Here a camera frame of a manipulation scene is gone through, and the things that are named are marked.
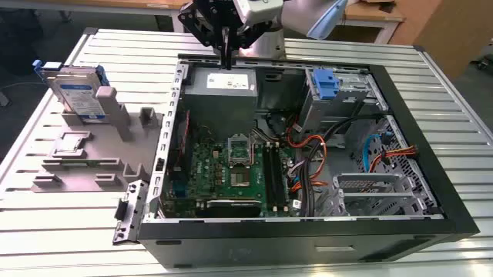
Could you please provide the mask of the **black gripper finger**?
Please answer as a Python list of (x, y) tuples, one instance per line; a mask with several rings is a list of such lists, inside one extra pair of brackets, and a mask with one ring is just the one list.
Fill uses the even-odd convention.
[(227, 69), (223, 27), (212, 26), (197, 10), (193, 1), (189, 1), (181, 6), (177, 20), (201, 45), (212, 47), (215, 54), (220, 57), (220, 66), (223, 69)]
[(272, 24), (253, 24), (245, 30), (240, 31), (239, 26), (228, 27), (227, 32), (227, 70), (232, 68), (232, 52), (240, 48), (248, 48), (259, 39), (261, 34), (268, 31)]

